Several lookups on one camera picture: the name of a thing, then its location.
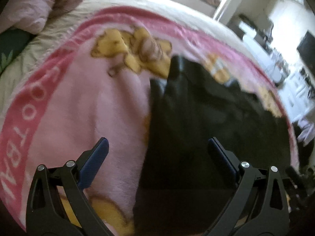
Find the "black leather jacket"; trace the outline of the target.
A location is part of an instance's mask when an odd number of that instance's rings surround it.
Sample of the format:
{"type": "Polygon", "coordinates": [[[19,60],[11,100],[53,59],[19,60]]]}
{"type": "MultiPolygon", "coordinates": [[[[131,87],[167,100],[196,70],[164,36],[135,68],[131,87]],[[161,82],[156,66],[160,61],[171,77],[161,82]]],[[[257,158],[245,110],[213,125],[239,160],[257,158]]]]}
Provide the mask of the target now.
{"type": "Polygon", "coordinates": [[[196,62],[174,56],[167,80],[151,79],[149,142],[133,207],[136,235],[203,233],[235,183],[208,142],[256,168],[290,165],[287,121],[236,81],[220,84],[196,62]]]}

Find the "lilac garment on chair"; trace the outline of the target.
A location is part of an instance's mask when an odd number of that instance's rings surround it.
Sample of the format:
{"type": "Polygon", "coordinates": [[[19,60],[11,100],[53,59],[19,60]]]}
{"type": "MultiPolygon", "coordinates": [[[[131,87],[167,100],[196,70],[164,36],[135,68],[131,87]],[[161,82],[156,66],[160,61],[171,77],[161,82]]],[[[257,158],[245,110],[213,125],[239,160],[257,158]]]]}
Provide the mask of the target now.
{"type": "Polygon", "coordinates": [[[306,117],[302,117],[297,125],[301,130],[297,140],[299,143],[303,143],[305,147],[314,139],[314,122],[309,121],[306,117]]]}

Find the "white drawer cabinet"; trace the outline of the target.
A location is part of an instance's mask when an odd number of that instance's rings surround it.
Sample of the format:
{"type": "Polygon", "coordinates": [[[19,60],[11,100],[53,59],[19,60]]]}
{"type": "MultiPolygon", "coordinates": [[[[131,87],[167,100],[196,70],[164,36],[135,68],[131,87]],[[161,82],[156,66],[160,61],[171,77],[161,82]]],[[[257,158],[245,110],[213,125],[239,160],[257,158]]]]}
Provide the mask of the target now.
{"type": "Polygon", "coordinates": [[[314,112],[314,84],[305,67],[290,73],[278,88],[278,94],[290,122],[304,116],[310,117],[314,112]]]}

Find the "white rounded desk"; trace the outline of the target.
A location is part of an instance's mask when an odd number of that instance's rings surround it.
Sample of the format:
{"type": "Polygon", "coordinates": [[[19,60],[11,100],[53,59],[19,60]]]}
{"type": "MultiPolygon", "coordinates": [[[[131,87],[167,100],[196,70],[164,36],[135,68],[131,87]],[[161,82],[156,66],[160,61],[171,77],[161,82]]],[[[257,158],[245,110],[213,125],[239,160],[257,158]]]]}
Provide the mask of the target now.
{"type": "Polygon", "coordinates": [[[227,25],[244,43],[250,54],[275,86],[280,86],[289,75],[288,64],[281,53],[270,46],[273,22],[258,26],[244,14],[233,17],[227,25]]]}

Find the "pink cartoon fleece blanket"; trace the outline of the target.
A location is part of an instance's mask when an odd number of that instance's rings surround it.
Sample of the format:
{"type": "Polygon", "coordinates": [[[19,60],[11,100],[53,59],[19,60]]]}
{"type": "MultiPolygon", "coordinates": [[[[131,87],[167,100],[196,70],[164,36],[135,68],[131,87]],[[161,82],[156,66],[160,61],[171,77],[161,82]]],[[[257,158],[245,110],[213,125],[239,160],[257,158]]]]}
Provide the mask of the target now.
{"type": "Polygon", "coordinates": [[[220,84],[236,81],[265,110],[283,117],[289,166],[298,165],[294,131],[275,85],[243,47],[148,10],[110,7],[49,52],[5,106],[1,201],[23,232],[38,165],[61,167],[104,137],[109,153],[83,193],[113,234],[136,235],[133,207],[149,142],[150,81],[167,80],[174,56],[201,64],[220,84]]]}

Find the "dark green leaf pillow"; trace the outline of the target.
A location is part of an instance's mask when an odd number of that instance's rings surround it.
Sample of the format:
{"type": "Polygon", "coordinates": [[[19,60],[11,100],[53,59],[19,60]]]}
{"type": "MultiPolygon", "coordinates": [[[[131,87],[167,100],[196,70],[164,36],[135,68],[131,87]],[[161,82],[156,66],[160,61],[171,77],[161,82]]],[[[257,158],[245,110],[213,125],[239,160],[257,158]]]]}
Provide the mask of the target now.
{"type": "Polygon", "coordinates": [[[30,41],[35,38],[29,32],[21,29],[8,29],[0,35],[0,63],[1,74],[7,66],[24,50],[30,41]]]}

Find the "white curtain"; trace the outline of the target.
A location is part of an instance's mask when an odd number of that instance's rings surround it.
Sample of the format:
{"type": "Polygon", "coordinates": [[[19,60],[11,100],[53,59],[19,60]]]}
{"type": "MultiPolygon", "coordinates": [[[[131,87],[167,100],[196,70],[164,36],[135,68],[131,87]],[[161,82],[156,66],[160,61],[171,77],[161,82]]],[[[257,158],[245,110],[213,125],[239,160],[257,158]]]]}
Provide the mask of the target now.
{"type": "Polygon", "coordinates": [[[226,25],[233,17],[241,1],[242,0],[222,0],[212,18],[226,25]]]}

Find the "pink quilted duvet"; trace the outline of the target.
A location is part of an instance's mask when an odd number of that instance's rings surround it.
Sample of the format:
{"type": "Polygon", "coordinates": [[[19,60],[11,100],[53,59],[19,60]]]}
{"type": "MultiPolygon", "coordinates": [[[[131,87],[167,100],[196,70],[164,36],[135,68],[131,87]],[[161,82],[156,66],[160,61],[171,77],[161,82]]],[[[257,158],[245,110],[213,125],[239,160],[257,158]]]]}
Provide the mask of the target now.
{"type": "Polygon", "coordinates": [[[83,0],[8,0],[1,12],[1,32],[17,28],[38,34],[49,18],[66,14],[83,0]]]}

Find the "black wall television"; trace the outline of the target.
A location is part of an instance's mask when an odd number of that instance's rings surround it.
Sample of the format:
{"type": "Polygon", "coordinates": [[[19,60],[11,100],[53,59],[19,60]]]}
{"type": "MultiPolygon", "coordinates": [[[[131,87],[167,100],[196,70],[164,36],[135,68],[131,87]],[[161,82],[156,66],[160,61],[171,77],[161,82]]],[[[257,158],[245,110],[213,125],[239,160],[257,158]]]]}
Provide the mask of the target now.
{"type": "Polygon", "coordinates": [[[301,39],[297,51],[299,57],[302,59],[306,67],[314,75],[314,65],[315,65],[315,38],[307,31],[304,37],[301,39]]]}

